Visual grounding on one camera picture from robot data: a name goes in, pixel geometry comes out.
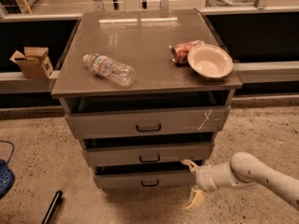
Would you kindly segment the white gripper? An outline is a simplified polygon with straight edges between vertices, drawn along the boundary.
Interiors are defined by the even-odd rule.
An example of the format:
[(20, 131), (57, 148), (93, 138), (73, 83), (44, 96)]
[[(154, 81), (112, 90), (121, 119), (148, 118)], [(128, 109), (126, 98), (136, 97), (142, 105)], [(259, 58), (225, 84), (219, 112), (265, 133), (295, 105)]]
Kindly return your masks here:
[(216, 172), (218, 165), (202, 165), (198, 166), (194, 161), (182, 160), (181, 163), (189, 167), (192, 174), (195, 174), (196, 187), (191, 188), (190, 199), (185, 209), (188, 211), (194, 210), (205, 199), (205, 192), (214, 192), (219, 189), (216, 183)]

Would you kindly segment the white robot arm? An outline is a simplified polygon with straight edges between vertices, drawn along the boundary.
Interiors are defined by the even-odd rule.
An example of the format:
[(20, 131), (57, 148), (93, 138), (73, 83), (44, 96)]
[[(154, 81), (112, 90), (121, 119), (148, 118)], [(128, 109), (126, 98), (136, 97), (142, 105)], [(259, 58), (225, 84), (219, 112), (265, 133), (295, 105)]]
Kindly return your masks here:
[(299, 180), (272, 169), (247, 152), (237, 152), (226, 162), (198, 166), (194, 161), (182, 160), (194, 175), (186, 210), (195, 209), (208, 193), (219, 189), (245, 189), (262, 185), (279, 198), (299, 210)]

